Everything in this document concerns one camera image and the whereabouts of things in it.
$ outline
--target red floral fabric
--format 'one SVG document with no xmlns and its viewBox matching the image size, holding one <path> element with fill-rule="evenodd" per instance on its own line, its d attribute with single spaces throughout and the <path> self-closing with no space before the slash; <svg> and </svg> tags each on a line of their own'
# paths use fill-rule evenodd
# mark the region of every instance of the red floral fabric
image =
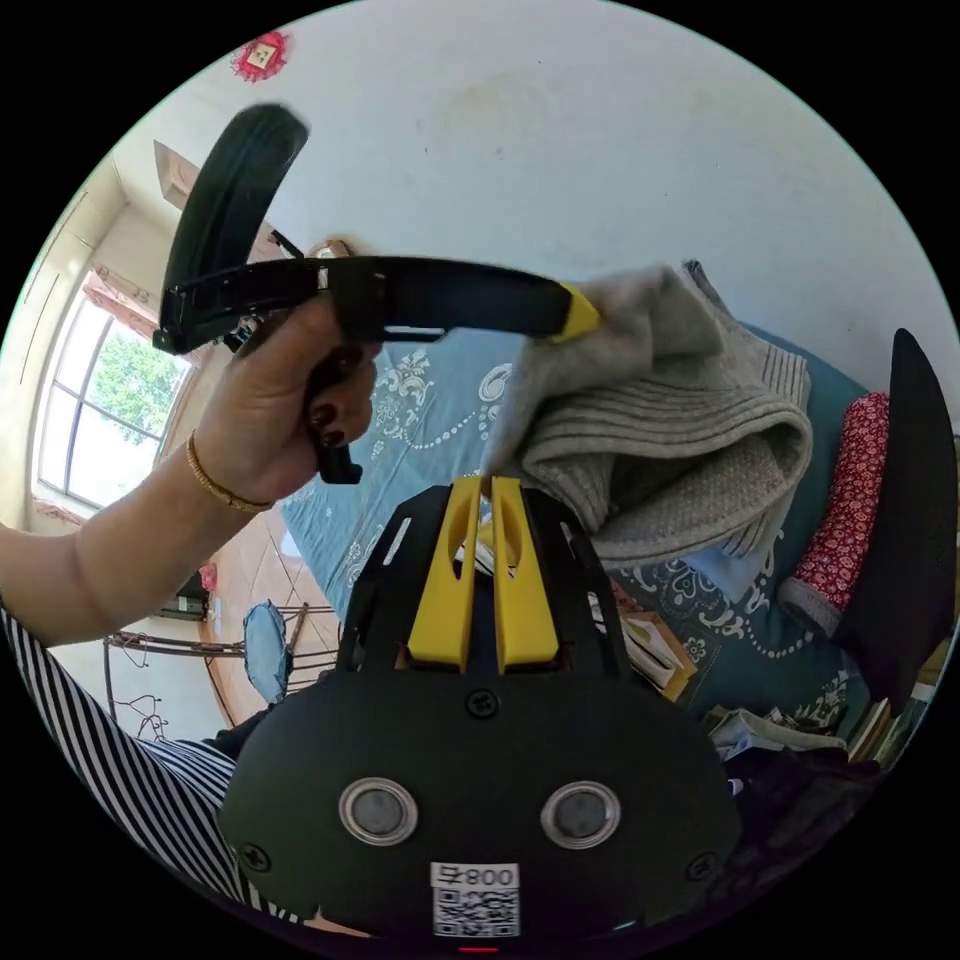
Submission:
<svg viewBox="0 0 960 960">
<path fill-rule="evenodd" d="M 827 512 L 794 573 L 842 613 L 866 555 L 887 457 L 890 398 L 855 400 L 843 420 Z"/>
</svg>

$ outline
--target qr code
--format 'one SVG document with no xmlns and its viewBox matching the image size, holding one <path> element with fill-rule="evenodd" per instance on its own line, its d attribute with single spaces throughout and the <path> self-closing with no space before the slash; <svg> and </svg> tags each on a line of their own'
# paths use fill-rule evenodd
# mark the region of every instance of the qr code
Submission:
<svg viewBox="0 0 960 960">
<path fill-rule="evenodd" d="M 433 932 L 438 937 L 520 936 L 520 891 L 433 891 Z"/>
</svg>

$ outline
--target floor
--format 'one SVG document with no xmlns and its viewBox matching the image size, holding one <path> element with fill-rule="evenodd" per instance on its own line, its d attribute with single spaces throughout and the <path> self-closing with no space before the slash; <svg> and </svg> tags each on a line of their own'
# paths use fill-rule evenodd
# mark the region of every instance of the floor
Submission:
<svg viewBox="0 0 960 960">
<path fill-rule="evenodd" d="M 323 592 L 304 565 L 277 507 L 255 517 L 217 553 L 213 562 L 217 565 L 217 587 L 211 603 L 215 613 L 211 639 L 239 642 L 243 638 L 244 616 L 252 606 L 264 600 L 272 600 L 278 607 L 303 603 L 311 607 L 327 606 Z M 332 612 L 309 614 L 301 627 L 296 653 L 336 650 L 338 627 Z M 318 663 L 320 660 L 310 658 L 307 662 Z M 309 672 L 298 671 L 296 679 L 315 676 L 319 669 L 316 666 Z M 250 686 L 242 660 L 214 660 L 210 674 L 228 722 L 238 724 L 266 706 L 263 698 Z"/>
</svg>

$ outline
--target blue patterned bedspread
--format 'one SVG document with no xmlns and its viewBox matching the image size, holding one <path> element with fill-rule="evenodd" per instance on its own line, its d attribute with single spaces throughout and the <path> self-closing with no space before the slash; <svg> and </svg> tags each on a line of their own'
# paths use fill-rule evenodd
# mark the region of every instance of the blue patterned bedspread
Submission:
<svg viewBox="0 0 960 960">
<path fill-rule="evenodd" d="M 826 720 L 847 702 L 864 702 L 864 685 L 837 648 L 812 640 L 782 615 L 776 587 L 819 523 L 843 414 L 865 391 L 817 358 L 769 339 L 807 357 L 815 440 L 813 462 L 753 588 L 732 604 L 682 561 L 624 570 L 616 579 L 666 620 L 697 663 L 681 700 L 691 712 L 717 704 L 758 713 L 777 706 Z M 304 561 L 341 617 L 395 508 L 424 487 L 478 471 L 519 346 L 511 335 L 457 331 L 436 344 L 384 348 L 373 421 L 351 448 L 364 467 L 362 481 L 341 487 L 317 479 L 282 505 Z"/>
</svg>

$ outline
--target hand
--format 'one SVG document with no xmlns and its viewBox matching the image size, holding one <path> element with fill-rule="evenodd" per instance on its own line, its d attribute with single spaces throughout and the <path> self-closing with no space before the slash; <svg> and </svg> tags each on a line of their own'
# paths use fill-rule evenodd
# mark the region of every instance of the hand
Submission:
<svg viewBox="0 0 960 960">
<path fill-rule="evenodd" d="M 305 416 L 307 380 L 333 350 L 353 373 L 313 398 Z M 379 352 L 343 345 L 325 297 L 268 322 L 230 361 L 204 410 L 194 434 L 200 465 L 254 503 L 295 493 L 317 473 L 318 444 L 341 446 L 366 433 Z"/>
</svg>

